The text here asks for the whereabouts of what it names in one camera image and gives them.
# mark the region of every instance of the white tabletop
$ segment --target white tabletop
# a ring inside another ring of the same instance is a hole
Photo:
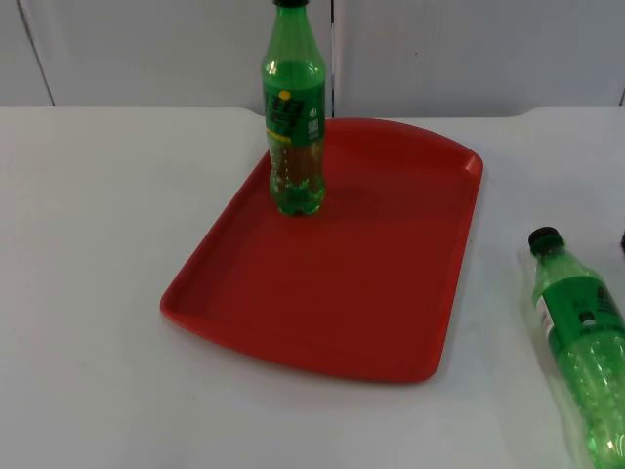
[[[518,252],[553,225],[625,305],[625,110],[406,121],[474,149],[485,173],[442,365],[393,387],[251,360],[159,314],[264,152],[262,117],[0,108],[2,467],[584,467],[523,319]]]

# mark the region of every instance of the bottle label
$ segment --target bottle label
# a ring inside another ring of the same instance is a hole
[[[267,133],[279,142],[304,147],[325,133],[325,85],[284,90],[265,84]]]
[[[607,288],[592,277],[566,278],[550,286],[536,311],[555,356],[580,337],[605,330],[625,332]]]

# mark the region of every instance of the bottle cap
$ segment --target bottle cap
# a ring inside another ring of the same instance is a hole
[[[273,0],[273,4],[278,7],[303,7],[309,3],[309,0]]]
[[[539,228],[529,236],[529,250],[534,256],[562,246],[564,246],[564,239],[555,228]]]

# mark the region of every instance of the white wall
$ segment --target white wall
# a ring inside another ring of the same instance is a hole
[[[623,0],[335,0],[336,115],[616,105]]]
[[[24,6],[57,104],[262,110],[271,0],[24,0]],[[329,65],[330,0],[313,0],[309,11]]]
[[[50,103],[15,1],[0,1],[0,106]]]

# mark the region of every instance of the green plastic bottle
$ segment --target green plastic bottle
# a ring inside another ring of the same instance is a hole
[[[625,468],[625,326],[601,277],[564,248],[557,230],[529,237],[533,302],[587,431],[598,469]]]
[[[308,0],[273,0],[277,15],[263,60],[271,197],[286,215],[312,214],[325,195],[325,64]]]

